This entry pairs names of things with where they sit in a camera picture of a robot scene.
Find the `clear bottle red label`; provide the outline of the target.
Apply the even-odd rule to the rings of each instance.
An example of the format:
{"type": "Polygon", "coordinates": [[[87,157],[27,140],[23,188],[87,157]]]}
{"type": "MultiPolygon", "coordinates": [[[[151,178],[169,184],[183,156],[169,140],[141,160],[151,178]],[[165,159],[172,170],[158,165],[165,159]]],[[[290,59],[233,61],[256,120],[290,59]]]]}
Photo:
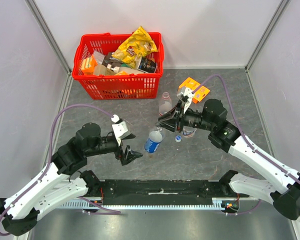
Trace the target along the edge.
{"type": "Polygon", "coordinates": [[[159,115],[162,116],[172,109],[172,100],[168,92],[163,92],[162,97],[159,101],[159,115]]]}

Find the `small bottle white cap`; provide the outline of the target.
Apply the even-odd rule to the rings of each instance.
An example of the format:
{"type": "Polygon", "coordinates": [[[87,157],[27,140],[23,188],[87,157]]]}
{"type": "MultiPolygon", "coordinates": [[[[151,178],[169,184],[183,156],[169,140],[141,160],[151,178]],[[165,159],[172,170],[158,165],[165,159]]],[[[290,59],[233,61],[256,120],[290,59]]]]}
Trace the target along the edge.
{"type": "Polygon", "coordinates": [[[192,138],[195,135],[196,130],[196,128],[184,126],[182,130],[182,135],[185,138],[192,138]]]}

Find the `white blue bottle cap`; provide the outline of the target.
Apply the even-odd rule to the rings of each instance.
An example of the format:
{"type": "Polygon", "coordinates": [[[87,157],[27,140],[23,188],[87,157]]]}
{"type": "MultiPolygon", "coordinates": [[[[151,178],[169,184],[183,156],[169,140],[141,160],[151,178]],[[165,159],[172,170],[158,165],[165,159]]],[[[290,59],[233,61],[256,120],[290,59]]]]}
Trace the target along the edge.
{"type": "Polygon", "coordinates": [[[182,141],[182,137],[181,137],[180,135],[177,135],[177,136],[175,137],[175,141],[176,141],[177,143],[180,143],[180,142],[182,141]]]}

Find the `clear bottle blue label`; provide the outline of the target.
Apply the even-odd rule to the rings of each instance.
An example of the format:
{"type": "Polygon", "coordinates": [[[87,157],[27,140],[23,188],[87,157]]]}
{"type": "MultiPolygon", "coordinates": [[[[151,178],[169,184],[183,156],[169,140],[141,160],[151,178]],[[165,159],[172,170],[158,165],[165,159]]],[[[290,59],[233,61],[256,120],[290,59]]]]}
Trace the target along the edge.
{"type": "Polygon", "coordinates": [[[166,130],[164,128],[157,126],[153,127],[149,131],[148,138],[144,144],[145,151],[149,154],[155,153],[165,136],[166,130]]]}

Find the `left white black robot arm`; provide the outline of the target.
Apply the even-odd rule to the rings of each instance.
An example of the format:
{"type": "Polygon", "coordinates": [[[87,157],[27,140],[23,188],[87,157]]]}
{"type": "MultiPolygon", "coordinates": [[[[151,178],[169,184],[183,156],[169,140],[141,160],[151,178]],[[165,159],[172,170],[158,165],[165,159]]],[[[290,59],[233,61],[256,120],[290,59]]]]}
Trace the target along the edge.
{"type": "Polygon", "coordinates": [[[96,123],[86,123],[66,144],[51,157],[44,169],[19,192],[8,198],[0,198],[0,235],[21,236],[33,229],[47,213],[78,197],[93,197],[101,193],[101,181],[91,170],[83,171],[68,185],[54,189],[63,180],[83,168],[88,157],[113,153],[125,166],[142,153],[133,151],[122,141],[134,139],[123,121],[112,126],[106,136],[96,123]]]}

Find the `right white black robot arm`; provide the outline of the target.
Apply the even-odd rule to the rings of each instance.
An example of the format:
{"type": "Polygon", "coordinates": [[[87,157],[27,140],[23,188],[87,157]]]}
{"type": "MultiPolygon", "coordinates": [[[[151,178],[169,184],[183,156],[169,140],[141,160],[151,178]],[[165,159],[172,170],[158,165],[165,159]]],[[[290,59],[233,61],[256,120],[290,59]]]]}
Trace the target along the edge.
{"type": "Polygon", "coordinates": [[[249,195],[272,204],[287,219],[297,220],[300,216],[300,171],[258,147],[227,120],[227,114],[217,99],[207,100],[201,112],[179,100],[155,125],[170,132],[180,132],[184,127],[208,131],[208,139],[216,148],[243,161],[264,178],[258,180],[230,170],[226,174],[229,179],[219,184],[220,193],[225,197],[234,193],[249,195]]]}

